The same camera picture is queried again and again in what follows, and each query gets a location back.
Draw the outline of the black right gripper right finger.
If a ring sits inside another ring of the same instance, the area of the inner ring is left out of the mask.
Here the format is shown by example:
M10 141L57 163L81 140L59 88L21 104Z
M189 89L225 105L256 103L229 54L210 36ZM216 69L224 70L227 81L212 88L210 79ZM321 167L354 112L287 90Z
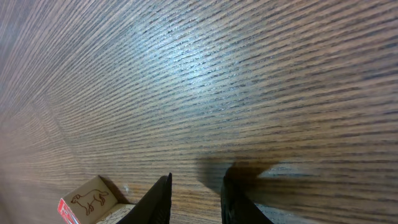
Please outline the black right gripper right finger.
M273 224L229 177L220 195L222 224Z

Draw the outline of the red letter A block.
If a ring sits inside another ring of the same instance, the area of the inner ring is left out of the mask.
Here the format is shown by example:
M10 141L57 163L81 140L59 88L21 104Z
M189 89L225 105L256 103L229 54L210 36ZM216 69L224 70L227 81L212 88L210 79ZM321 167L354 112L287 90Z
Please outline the red letter A block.
M119 203L97 175L62 197L57 210L67 224L117 224L134 207Z

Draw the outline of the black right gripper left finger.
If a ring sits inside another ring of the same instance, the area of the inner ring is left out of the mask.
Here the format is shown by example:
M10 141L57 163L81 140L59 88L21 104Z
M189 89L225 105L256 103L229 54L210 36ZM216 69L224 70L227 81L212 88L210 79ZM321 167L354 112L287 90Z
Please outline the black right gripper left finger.
M169 224L172 173L162 176L118 224Z

